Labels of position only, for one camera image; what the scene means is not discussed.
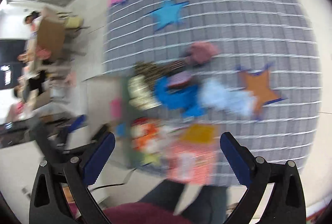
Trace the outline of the pink black striped sock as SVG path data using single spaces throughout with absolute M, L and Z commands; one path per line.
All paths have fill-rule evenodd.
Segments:
M 218 47 L 212 43 L 195 42 L 189 47 L 184 61 L 187 65 L 204 65 L 219 53 Z

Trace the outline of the brown cardboard box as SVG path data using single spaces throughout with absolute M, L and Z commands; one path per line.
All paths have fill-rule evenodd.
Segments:
M 51 52 L 49 60 L 56 61 L 61 53 L 65 40 L 65 28 L 61 21 L 43 17 L 37 30 L 37 45 Z

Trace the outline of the grey checked star rug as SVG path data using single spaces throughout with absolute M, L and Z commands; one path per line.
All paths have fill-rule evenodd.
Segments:
M 184 116 L 165 106 L 147 111 L 175 125 L 218 124 L 254 155 L 303 169 L 314 141 L 321 102 L 319 57 L 312 30 L 297 0 L 125 0 L 107 10 L 103 69 L 128 76 L 139 61 L 179 60 L 196 41 L 220 53 L 194 70 L 198 80 L 214 78 L 241 90 L 239 70 L 270 70 L 270 86 L 281 101 L 260 115 L 244 117 L 206 109 Z

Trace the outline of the green storage bin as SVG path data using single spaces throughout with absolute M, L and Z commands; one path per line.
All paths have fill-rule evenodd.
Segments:
M 89 129 L 96 132 L 101 125 L 107 124 L 115 135 L 116 146 L 107 162 L 109 165 L 121 169 L 138 168 L 145 173 L 164 177 L 167 169 L 165 157 L 146 158 L 139 149 L 134 149 L 132 125 L 140 119 L 146 119 L 148 123 L 155 123 L 158 126 L 164 125 L 165 121 L 158 118 L 157 108 L 141 111 L 129 103 L 128 80 L 128 77 L 100 75 L 85 81 L 86 114 Z M 122 99 L 122 117 L 116 121 L 112 120 L 110 115 L 110 101 L 115 98 Z M 119 123 L 126 124 L 124 137 L 118 137 L 115 133 L 115 127 Z

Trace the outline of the leopard print scrunchie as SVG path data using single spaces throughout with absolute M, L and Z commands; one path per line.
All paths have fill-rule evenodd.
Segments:
M 145 83 L 154 86 L 155 82 L 162 76 L 171 76 L 176 72 L 182 71 L 185 67 L 183 60 L 173 61 L 169 64 L 162 65 L 153 62 L 138 62 L 134 66 L 136 75 L 143 75 Z

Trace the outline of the blue fuzzy cloth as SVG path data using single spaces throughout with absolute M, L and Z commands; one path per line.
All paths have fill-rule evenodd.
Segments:
M 198 102 L 200 87 L 197 84 L 171 92 L 167 88 L 167 81 L 167 77 L 163 76 L 156 81 L 154 87 L 154 95 L 162 105 L 169 110 L 181 109 L 184 118 L 200 117 L 206 113 Z

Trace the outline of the small pink sponge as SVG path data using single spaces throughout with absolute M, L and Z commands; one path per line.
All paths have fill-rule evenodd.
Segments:
M 122 117 L 122 99 L 115 98 L 110 101 L 110 115 L 111 119 L 116 121 Z

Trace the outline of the pink yellow cardboard box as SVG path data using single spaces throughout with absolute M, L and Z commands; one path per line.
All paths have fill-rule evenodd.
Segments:
M 196 185 L 210 184 L 217 158 L 219 126 L 191 124 L 167 148 L 167 179 Z

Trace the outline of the light blue fluffy cloth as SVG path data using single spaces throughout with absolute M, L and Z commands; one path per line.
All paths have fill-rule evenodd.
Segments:
M 214 78 L 204 79 L 198 93 L 201 106 L 249 117 L 254 113 L 257 98 L 246 90 L 231 90 Z

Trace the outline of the purple pink sock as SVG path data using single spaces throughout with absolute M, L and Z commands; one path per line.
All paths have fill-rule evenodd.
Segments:
M 167 81 L 168 88 L 182 88 L 190 84 L 192 80 L 192 73 L 188 70 L 178 72 L 171 75 Z

